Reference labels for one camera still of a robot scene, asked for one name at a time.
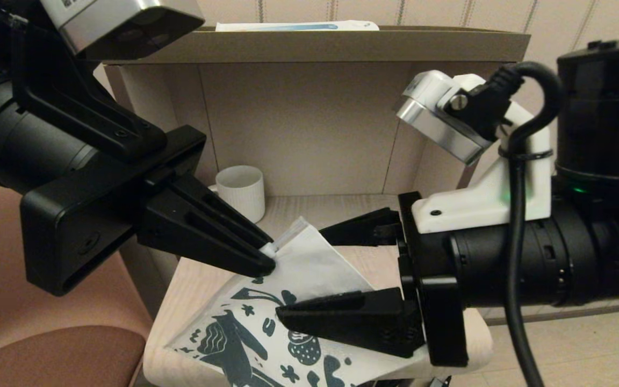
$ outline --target brown chair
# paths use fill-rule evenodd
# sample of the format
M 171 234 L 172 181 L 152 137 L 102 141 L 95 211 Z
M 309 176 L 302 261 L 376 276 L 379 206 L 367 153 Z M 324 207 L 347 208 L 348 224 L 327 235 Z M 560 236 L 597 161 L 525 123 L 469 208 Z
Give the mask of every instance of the brown chair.
M 47 294 L 25 281 L 19 202 L 0 187 L 0 385 L 132 385 L 152 319 L 120 255 Z

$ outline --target light wood surface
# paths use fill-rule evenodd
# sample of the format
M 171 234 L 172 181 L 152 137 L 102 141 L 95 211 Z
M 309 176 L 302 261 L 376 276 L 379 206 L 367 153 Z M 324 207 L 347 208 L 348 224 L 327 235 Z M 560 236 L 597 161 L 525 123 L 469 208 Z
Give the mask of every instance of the light wood surface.
M 359 195 L 269 198 L 265 218 L 258 225 L 276 238 L 299 216 L 321 229 L 386 206 L 397 209 L 397 197 Z M 376 289 L 400 284 L 396 247 L 337 247 L 337 250 Z M 186 328 L 194 314 L 232 275 L 196 261 L 180 260 L 145 348 L 144 370 L 150 382 L 161 387 L 228 385 L 223 375 L 165 348 L 165 345 Z M 467 313 L 471 313 L 472 325 L 477 329 L 476 336 L 482 338 L 480 345 L 487 345 L 484 333 L 488 336 L 488 330 L 481 316 L 475 310 Z M 467 336 L 474 336 L 470 334 L 469 326 L 467 328 Z M 409 372 L 430 375 L 437 370 L 418 364 Z
M 547 387 L 619 386 L 619 312 L 526 324 Z M 489 365 L 452 378 L 454 387 L 526 385 L 507 326 L 492 326 L 494 356 Z M 417 383 L 412 387 L 428 387 Z

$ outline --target paper on top of shelf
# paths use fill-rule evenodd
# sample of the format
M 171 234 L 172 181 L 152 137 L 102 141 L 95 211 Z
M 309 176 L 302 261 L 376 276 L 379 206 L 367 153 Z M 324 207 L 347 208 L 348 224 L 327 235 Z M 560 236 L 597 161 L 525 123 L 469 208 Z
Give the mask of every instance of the paper on top of shelf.
M 423 347 L 404 359 L 285 328 L 278 306 L 373 288 L 302 218 L 277 246 L 271 275 L 235 275 L 167 347 L 238 387 L 349 387 L 423 361 Z
M 216 31 L 378 31 L 379 26 L 367 20 L 320 21 L 316 23 L 217 23 Z

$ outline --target wooden table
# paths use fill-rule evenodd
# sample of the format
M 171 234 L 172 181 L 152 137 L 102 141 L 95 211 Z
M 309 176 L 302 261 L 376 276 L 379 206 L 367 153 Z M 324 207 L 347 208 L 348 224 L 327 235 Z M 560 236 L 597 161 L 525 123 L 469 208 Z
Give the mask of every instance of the wooden table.
M 258 225 L 270 236 L 277 238 L 299 216 L 321 229 L 385 206 L 398 209 L 397 197 L 359 195 L 269 198 L 265 218 Z M 337 247 L 337 250 L 376 289 L 400 285 L 396 247 Z M 150 382 L 161 387 L 228 387 L 223 375 L 165 348 L 165 345 L 186 328 L 194 314 L 232 275 L 193 260 L 180 260 L 145 347 L 143 367 Z M 467 340 L 472 341 L 469 346 L 491 350 L 491 335 L 480 314 L 474 309 L 468 309 L 465 318 Z M 482 367 L 488 360 L 473 360 L 469 370 Z M 393 378 L 431 378 L 432 375 L 452 373 L 461 373 L 461 370 L 417 364 L 404 370 L 404 373 L 393 375 Z

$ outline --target floor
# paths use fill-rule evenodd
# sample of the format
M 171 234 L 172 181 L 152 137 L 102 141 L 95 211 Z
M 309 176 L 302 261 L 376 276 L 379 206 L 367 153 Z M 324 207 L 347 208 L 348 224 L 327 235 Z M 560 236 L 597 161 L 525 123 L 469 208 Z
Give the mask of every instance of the floor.
M 547 386 L 619 385 L 619 313 L 526 325 Z M 492 326 L 494 358 L 487 367 L 452 378 L 451 387 L 526 385 L 506 326 Z

